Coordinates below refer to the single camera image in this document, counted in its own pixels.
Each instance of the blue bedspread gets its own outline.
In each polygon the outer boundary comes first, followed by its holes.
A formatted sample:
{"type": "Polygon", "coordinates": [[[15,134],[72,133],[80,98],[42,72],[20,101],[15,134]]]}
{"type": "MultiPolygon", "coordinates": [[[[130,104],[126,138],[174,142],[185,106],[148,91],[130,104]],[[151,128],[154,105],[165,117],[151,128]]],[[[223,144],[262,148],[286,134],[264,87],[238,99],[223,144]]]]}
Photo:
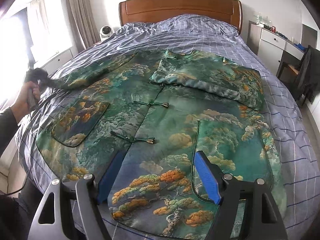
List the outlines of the blue bedspread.
{"type": "MultiPolygon", "coordinates": [[[[157,24],[130,23],[120,28],[109,39],[95,45],[58,69],[53,78],[86,67],[102,57],[136,50],[169,49],[190,53],[203,50],[256,69],[263,81],[265,103],[262,110],[273,130],[282,163],[282,175],[287,193],[284,223],[289,239],[300,239],[318,211],[320,171],[316,156],[302,124],[299,108],[286,87],[265,68],[248,48],[237,30],[224,22],[198,15],[181,15],[157,24]]],[[[25,117],[16,142],[19,160],[30,170],[39,189],[44,192],[55,175],[44,162],[36,147],[36,137],[64,106],[74,101],[80,91],[65,92],[47,89],[41,97],[40,109],[25,117]]],[[[108,207],[101,206],[101,214],[113,239],[156,239],[118,225],[108,207]]],[[[81,229],[78,208],[74,208],[76,226],[81,229]]]]}

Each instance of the white fan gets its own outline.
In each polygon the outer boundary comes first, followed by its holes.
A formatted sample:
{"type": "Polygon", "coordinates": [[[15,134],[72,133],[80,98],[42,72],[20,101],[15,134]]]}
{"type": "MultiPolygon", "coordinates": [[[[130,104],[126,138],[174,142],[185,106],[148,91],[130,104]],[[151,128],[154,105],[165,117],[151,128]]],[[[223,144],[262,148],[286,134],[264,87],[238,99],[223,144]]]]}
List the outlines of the white fan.
{"type": "Polygon", "coordinates": [[[112,34],[112,29],[109,26],[103,26],[100,29],[100,39],[104,41],[105,39],[109,38],[112,34]]]}

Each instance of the human hand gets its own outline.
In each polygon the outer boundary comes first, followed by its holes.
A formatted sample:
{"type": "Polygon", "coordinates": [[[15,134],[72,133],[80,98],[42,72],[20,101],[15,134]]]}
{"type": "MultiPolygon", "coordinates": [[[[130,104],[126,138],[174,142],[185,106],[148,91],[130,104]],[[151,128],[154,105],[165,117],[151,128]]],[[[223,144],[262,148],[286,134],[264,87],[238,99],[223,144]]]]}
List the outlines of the human hand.
{"type": "Polygon", "coordinates": [[[29,89],[32,89],[33,96],[36,98],[36,100],[40,100],[39,86],[34,84],[32,81],[24,83],[20,89],[19,95],[11,106],[12,113],[16,118],[17,123],[19,123],[25,115],[30,113],[27,103],[29,89]]]}

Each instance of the wrist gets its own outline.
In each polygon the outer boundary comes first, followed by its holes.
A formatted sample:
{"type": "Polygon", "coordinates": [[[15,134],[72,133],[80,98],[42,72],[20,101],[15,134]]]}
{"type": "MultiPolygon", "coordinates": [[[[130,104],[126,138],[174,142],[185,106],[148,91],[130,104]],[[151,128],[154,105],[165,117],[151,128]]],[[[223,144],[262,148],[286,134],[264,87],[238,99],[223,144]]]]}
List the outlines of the wrist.
{"type": "Polygon", "coordinates": [[[24,107],[18,106],[16,103],[14,103],[12,106],[10,106],[10,108],[17,121],[17,124],[19,124],[22,118],[27,114],[25,113],[24,107]]]}

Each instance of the floral patterned jacket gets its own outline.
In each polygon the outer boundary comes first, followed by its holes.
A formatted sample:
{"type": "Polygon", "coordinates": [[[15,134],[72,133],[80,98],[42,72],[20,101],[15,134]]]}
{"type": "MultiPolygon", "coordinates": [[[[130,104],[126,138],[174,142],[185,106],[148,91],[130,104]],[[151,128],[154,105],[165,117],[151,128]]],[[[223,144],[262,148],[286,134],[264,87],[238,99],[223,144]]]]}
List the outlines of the floral patterned jacket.
{"type": "MultiPolygon", "coordinates": [[[[239,180],[263,178],[284,214],[286,194],[270,129],[259,113],[261,77],[215,54],[141,51],[100,60],[52,81],[83,89],[36,140],[63,181],[95,173],[126,151],[108,197],[115,220],[148,234],[204,239],[218,207],[193,156],[239,180]]],[[[240,201],[234,229],[241,228],[240,201]]]]}

